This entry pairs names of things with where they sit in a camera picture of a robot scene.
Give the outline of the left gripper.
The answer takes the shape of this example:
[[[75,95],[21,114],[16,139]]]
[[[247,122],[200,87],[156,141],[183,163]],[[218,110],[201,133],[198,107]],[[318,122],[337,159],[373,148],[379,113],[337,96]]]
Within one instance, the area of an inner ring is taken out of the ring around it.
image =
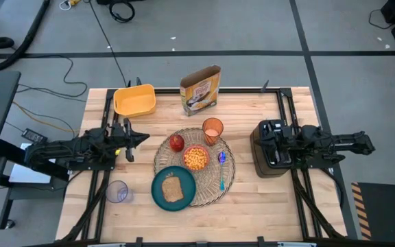
[[[137,147],[142,144],[146,139],[149,138],[149,134],[140,133],[140,132],[132,132],[132,127],[130,121],[125,118],[123,120],[123,124],[118,122],[113,123],[111,126],[111,132],[114,130],[122,129],[125,132],[125,140],[126,144],[123,147],[117,147],[113,145],[115,148],[125,148],[125,157],[129,162],[134,162],[134,156],[132,153],[132,148]]]

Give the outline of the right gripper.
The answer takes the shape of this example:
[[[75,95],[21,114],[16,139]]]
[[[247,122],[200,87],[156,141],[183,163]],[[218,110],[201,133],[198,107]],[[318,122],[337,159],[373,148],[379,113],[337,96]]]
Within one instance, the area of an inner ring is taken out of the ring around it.
[[[270,163],[293,163],[290,147],[294,145],[294,136],[290,126],[283,120],[270,120],[269,130],[260,131],[261,146],[269,147]]]

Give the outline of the red apple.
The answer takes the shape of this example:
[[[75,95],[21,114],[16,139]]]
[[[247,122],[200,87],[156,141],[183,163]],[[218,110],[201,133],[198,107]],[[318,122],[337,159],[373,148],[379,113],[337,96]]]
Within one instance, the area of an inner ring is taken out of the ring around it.
[[[169,146],[174,152],[181,152],[184,148],[184,139],[179,134],[173,134],[169,138]]]

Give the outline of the iridescent spoon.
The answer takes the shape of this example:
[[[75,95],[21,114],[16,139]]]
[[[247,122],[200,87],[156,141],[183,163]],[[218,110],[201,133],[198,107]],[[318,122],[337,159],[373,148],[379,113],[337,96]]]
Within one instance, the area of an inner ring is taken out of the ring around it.
[[[219,188],[221,191],[224,190],[224,163],[226,161],[226,153],[225,152],[220,152],[218,155],[218,161],[220,165],[220,184]]]

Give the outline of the orange plastic tumbler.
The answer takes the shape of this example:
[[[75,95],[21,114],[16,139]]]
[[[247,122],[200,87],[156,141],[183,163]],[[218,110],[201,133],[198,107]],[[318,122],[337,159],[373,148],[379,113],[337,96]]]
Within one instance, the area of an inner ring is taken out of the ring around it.
[[[215,145],[220,135],[224,131],[224,125],[218,118],[208,118],[202,124],[204,141],[208,146]]]

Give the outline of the brown toast slice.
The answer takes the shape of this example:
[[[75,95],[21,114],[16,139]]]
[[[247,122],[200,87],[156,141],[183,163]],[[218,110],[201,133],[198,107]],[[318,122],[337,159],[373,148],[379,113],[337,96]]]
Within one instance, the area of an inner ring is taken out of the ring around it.
[[[161,189],[167,202],[176,202],[184,198],[180,179],[177,176],[170,176],[164,179]]]

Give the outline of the teal plate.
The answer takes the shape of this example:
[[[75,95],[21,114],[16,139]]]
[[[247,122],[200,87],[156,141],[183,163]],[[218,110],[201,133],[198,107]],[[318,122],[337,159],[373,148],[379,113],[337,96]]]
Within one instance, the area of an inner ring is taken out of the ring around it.
[[[184,198],[176,202],[167,202],[164,199],[161,184],[167,177],[177,176],[180,179]],[[154,202],[166,211],[180,211],[188,207],[196,193],[196,184],[193,175],[180,166],[170,166],[161,169],[152,181],[152,198]]]

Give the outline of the Panda Puffs cereal box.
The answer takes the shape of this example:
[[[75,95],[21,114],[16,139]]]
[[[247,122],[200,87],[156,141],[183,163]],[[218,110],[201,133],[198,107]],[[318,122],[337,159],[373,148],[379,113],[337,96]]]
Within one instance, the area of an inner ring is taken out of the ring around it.
[[[187,116],[216,105],[220,76],[221,67],[214,64],[181,79],[180,96]]]

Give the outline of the black toaster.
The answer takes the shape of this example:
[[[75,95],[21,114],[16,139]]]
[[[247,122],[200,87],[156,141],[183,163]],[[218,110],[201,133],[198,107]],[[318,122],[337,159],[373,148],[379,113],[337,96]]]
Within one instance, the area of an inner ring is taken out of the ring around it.
[[[256,173],[261,178],[273,178],[282,176],[294,166],[293,163],[270,163],[269,147],[261,146],[260,131],[269,130],[268,123],[270,120],[260,121],[256,128],[250,134],[250,146],[252,150],[252,158]]]

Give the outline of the yellow plastic bin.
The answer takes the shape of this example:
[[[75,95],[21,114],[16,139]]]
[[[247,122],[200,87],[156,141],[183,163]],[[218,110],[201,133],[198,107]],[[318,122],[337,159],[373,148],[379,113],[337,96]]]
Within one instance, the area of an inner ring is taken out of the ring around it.
[[[151,84],[117,89],[113,95],[114,110],[124,117],[138,117],[154,113],[156,96]]]

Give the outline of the clear glass tumbler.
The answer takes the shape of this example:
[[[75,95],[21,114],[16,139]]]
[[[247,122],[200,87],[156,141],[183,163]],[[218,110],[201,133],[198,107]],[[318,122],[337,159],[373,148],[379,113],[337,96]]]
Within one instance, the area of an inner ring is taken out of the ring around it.
[[[106,198],[111,203],[130,203],[134,196],[133,191],[125,182],[116,180],[109,184],[106,190]]]

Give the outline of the black power adapter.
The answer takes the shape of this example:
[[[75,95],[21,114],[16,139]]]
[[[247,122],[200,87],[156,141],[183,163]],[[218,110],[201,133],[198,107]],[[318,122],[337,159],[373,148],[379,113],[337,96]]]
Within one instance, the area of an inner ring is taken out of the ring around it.
[[[29,128],[26,128],[21,136],[24,139],[31,141],[32,143],[46,143],[48,140],[48,138],[45,137],[44,135],[41,135]]]

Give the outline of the white floor board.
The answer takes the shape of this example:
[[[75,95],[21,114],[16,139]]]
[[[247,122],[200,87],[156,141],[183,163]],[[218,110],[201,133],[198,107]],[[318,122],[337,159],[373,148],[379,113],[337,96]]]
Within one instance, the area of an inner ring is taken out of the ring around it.
[[[51,176],[35,172],[25,166],[14,164],[9,181],[11,183],[39,183],[48,184],[51,182]]]

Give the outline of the black hazard striped mat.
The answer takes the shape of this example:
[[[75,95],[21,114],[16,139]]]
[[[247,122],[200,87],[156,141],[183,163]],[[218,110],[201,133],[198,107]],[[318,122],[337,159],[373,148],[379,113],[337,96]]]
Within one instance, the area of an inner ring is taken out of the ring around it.
[[[362,239],[395,242],[395,185],[352,183]]]

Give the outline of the yellow white power plug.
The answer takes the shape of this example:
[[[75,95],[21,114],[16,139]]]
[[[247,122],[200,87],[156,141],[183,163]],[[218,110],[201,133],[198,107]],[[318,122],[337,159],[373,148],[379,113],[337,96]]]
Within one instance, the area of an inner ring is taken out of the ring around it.
[[[59,4],[59,8],[62,11],[68,11],[70,10],[73,6],[77,5],[81,0],[63,0]]]

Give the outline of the black rig frame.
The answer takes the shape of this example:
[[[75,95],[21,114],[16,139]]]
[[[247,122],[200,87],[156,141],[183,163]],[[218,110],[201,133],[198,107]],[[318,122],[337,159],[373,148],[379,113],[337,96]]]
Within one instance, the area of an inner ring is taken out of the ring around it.
[[[122,180],[133,190],[130,203],[106,202],[101,242],[256,242],[302,241],[296,198],[290,172],[279,178],[256,175],[250,133],[264,119],[277,119],[280,111],[276,93],[260,89],[220,89],[217,105],[194,116],[183,111],[180,94],[156,93],[156,112],[131,118],[132,128],[150,134],[133,151],[135,162],[123,154],[117,159],[110,180]],[[224,125],[222,139],[235,158],[235,179],[220,200],[205,207],[169,212],[152,199],[154,157],[162,142],[177,130],[201,128],[209,117]],[[321,171],[310,170],[318,208],[342,235],[347,235],[335,184]],[[55,238],[64,237],[85,210],[92,172],[86,171],[68,186]]]

